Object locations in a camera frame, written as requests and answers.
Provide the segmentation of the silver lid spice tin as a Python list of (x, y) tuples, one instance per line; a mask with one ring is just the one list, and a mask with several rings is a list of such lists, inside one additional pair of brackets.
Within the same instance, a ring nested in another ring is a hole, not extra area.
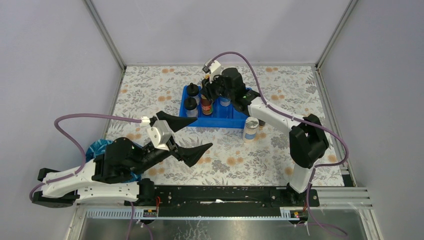
[(220, 97), (219, 98), (219, 103), (223, 107), (228, 107), (231, 104), (231, 100), (229, 98)]
[(243, 133), (242, 133), (242, 140), (245, 143), (253, 142), (256, 137), (258, 128), (259, 128), (259, 120), (255, 117), (249, 116), (245, 120)]

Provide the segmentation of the green label sauce bottle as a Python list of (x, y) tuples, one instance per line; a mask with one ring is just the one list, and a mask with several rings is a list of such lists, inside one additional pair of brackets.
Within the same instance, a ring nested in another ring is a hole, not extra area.
[(209, 116), (213, 113), (213, 101), (203, 96), (200, 99), (201, 111), (204, 115)]

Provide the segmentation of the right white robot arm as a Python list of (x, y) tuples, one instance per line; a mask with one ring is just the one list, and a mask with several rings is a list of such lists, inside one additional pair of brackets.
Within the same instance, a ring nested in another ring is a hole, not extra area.
[(305, 191), (313, 168), (330, 145), (320, 119), (313, 114), (298, 118), (266, 103), (259, 92), (246, 87), (235, 67), (226, 68), (214, 77), (206, 76), (201, 81), (200, 92), (210, 101), (229, 99), (237, 112), (265, 122), (288, 136), (289, 153), (295, 165), (286, 198), (293, 206), (301, 205), (307, 199)]

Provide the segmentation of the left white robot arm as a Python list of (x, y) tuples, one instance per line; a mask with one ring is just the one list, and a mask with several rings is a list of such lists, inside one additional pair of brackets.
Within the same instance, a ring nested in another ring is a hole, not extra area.
[(78, 167), (64, 171), (42, 168), (38, 185), (29, 193), (33, 204), (48, 208), (66, 208), (75, 203), (123, 202), (126, 206), (149, 206), (160, 202), (155, 184), (148, 178), (133, 181), (168, 157), (194, 166), (211, 147), (210, 143), (185, 148), (173, 134), (194, 123), (194, 117), (179, 117), (163, 111), (143, 116), (134, 123), (146, 127), (149, 142), (138, 145), (120, 137), (105, 147), (104, 153), (83, 159)]

